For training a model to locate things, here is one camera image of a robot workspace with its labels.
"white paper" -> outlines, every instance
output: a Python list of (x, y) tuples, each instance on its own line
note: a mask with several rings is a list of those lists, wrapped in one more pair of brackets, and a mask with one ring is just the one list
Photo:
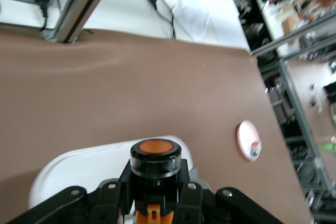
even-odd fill
[(209, 12), (197, 0), (178, 0), (172, 10), (174, 20), (191, 36), (201, 42), (209, 20)]
[(235, 19), (237, 17), (233, 15), (210, 15), (220, 45), (241, 48), (242, 41), (246, 41), (242, 28), (237, 27)]

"plug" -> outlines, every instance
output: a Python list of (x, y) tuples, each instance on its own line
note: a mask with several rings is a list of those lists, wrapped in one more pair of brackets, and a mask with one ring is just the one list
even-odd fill
[(44, 18), (48, 18), (48, 5), (49, 0), (35, 0), (35, 3), (41, 8)]

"person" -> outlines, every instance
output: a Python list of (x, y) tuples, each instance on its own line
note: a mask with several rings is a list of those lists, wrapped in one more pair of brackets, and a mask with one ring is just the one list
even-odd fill
[(299, 17), (309, 22), (316, 20), (335, 4), (336, 0), (294, 0), (294, 7)]

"white table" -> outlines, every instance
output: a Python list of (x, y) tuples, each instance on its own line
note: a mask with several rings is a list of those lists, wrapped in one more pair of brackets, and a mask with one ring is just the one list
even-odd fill
[[(67, 0), (59, 0), (62, 9)], [(166, 0), (173, 7), (178, 0)], [(249, 46), (241, 27), (233, 0), (198, 0), (211, 16), (217, 17), (206, 26), (202, 44), (241, 48)], [(0, 22), (32, 27), (41, 27), (43, 19), (38, 6), (11, 0), (0, 0)], [(170, 17), (169, 12), (158, 1), (159, 11)], [(56, 2), (49, 8), (47, 28), (54, 28), (60, 10)], [(116, 30), (155, 38), (170, 38), (171, 27), (155, 13), (148, 0), (101, 0), (85, 24), (86, 28)], [(224, 31), (219, 38), (216, 29)], [(175, 23), (177, 39), (192, 41), (191, 37)]]
[[(282, 28), (282, 22), (277, 19), (277, 14), (272, 12), (269, 1), (256, 1), (271, 39), (276, 40), (282, 37), (285, 34), (283, 31), (284, 29)], [(285, 57), (286, 55), (291, 54), (297, 50), (297, 47), (290, 46), (288, 43), (285, 43), (277, 48), (277, 53), (279, 57)]]

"white plate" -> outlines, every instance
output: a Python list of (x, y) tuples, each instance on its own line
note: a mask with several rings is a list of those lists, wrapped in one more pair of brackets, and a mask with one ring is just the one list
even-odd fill
[[(168, 139), (179, 144), (182, 148), (181, 158), (187, 159), (189, 170), (193, 168), (190, 151), (181, 139), (176, 136), (151, 138)], [(90, 193), (103, 180), (119, 178), (130, 159), (131, 147), (145, 139), (84, 148), (56, 157), (35, 179), (30, 191), (29, 207), (35, 207), (69, 186), (81, 186)]]
[[(236, 138), (241, 153), (250, 161), (255, 161), (261, 151), (261, 140), (257, 129), (250, 121), (243, 121), (237, 129)], [(257, 155), (252, 155), (252, 143), (259, 143), (260, 149)]]

